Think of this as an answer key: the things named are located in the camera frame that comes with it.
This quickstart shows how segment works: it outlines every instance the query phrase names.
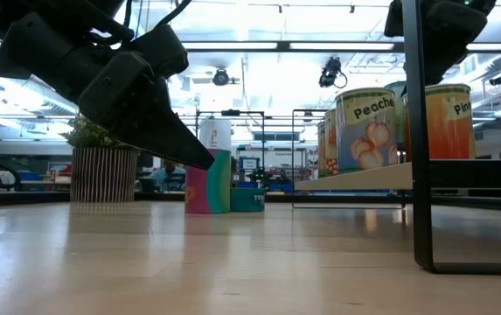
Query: potted plant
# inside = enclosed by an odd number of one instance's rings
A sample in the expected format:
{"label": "potted plant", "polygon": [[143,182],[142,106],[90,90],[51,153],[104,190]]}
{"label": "potted plant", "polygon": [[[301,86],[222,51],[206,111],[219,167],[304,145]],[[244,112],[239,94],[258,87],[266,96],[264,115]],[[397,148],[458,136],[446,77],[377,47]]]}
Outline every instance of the potted plant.
{"label": "potted plant", "polygon": [[73,147],[72,201],[133,201],[137,150],[82,115],[69,125],[73,130],[61,135]]}

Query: wooden shelf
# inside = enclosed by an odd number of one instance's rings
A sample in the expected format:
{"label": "wooden shelf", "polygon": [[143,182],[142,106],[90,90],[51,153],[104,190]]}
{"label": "wooden shelf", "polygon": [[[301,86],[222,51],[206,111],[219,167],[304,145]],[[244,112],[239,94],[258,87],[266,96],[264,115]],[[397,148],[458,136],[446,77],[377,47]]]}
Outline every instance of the wooden shelf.
{"label": "wooden shelf", "polygon": [[296,190],[412,189],[411,163],[295,183]]}

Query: white cylinder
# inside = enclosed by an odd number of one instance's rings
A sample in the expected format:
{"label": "white cylinder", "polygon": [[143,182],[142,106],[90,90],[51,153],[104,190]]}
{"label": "white cylinder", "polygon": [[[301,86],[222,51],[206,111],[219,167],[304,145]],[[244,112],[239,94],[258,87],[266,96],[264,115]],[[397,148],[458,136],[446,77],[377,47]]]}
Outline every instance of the white cylinder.
{"label": "white cylinder", "polygon": [[207,149],[231,150],[231,120],[210,118],[199,130],[199,141]]}

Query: striped plant pot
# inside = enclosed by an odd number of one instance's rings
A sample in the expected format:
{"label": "striped plant pot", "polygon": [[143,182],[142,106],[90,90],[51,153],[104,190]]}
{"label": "striped plant pot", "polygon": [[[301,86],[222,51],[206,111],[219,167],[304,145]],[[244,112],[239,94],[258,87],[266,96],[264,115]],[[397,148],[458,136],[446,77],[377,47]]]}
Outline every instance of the striped plant pot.
{"label": "striped plant pot", "polygon": [[137,153],[109,148],[73,148],[72,201],[134,201]]}

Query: teal box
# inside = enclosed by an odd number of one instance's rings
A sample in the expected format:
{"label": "teal box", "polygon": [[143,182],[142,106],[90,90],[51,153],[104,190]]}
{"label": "teal box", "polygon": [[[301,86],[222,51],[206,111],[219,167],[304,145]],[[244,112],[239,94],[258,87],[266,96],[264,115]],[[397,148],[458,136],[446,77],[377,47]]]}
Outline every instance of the teal box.
{"label": "teal box", "polygon": [[231,188],[231,212],[263,212],[266,191],[258,188]]}

